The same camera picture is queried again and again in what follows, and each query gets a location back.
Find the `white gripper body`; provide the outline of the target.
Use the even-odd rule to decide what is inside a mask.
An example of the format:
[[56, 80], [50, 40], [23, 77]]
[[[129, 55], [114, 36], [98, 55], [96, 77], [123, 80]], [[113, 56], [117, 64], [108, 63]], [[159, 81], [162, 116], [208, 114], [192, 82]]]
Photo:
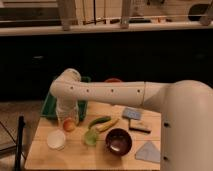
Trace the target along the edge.
[[56, 101], [56, 115], [60, 124], [71, 118], [74, 124], [79, 123], [79, 107], [76, 101], [58, 99]]

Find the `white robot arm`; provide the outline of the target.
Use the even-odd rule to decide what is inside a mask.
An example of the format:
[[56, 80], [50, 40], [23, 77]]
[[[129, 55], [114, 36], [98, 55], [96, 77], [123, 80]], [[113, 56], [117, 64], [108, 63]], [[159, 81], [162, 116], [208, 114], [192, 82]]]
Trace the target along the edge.
[[142, 108], [161, 114], [161, 171], [213, 171], [213, 88], [199, 81], [90, 82], [66, 69], [50, 86], [59, 110], [78, 100]]

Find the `red object behind arm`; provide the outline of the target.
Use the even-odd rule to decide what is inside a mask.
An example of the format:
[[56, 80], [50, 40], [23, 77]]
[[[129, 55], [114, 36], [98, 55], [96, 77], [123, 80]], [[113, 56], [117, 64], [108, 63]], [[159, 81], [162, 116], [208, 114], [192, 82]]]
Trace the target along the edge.
[[113, 82], [122, 82], [122, 80], [120, 80], [118, 78], [108, 78], [104, 82], [106, 82], [106, 83], [113, 83]]

